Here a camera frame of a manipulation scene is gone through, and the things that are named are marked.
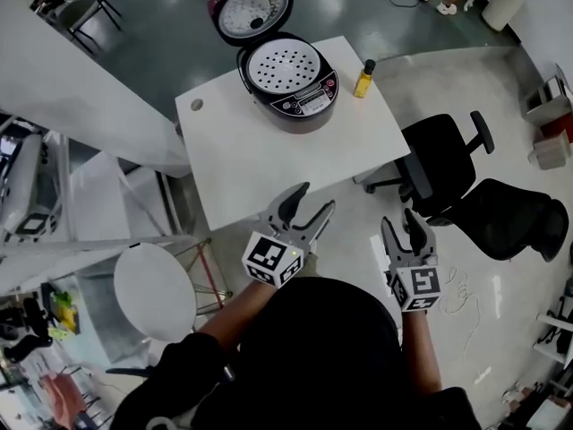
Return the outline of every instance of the bottle cap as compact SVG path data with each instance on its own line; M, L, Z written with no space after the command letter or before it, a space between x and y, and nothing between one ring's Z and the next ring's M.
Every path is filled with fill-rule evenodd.
M373 60L368 59L366 61L366 64L364 64L364 73L366 73L367 75L372 75L375 66L376 63Z

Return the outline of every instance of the rice cooker handle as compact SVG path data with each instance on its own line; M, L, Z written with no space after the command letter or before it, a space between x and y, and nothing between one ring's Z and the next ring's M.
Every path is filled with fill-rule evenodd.
M239 49L239 52L236 53L236 69L239 71L239 75L241 76L241 81L243 82L244 87L249 91L249 94L252 94L251 88L249 88L246 81L244 80L243 68L241 67L241 61L243 60L244 51L245 47L242 47L241 49Z

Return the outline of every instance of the rice cooker control panel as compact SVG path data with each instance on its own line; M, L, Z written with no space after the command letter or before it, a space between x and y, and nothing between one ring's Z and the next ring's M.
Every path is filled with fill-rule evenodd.
M311 84L308 88L270 105L278 112L293 117L312 116L320 113L337 97L338 77L332 72L322 80Z

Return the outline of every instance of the white countertop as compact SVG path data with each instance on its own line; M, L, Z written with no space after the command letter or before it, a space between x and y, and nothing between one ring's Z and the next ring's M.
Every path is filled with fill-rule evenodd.
M409 153L376 84L366 98L354 97L363 63L346 39L313 45L340 81L332 118L313 133L279 130L253 103L236 70L175 100L211 230L264 211L292 185L308 181L309 192L317 191ZM203 106L192 111L196 99Z

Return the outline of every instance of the small yellow bottle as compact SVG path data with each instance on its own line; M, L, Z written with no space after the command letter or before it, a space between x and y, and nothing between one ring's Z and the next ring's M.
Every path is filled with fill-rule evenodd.
M373 60L368 59L366 61L364 69L360 72L360 78L358 78L358 82L356 82L355 96L362 98L366 95L366 91L368 91L368 87L372 82L372 72L375 66L376 63Z

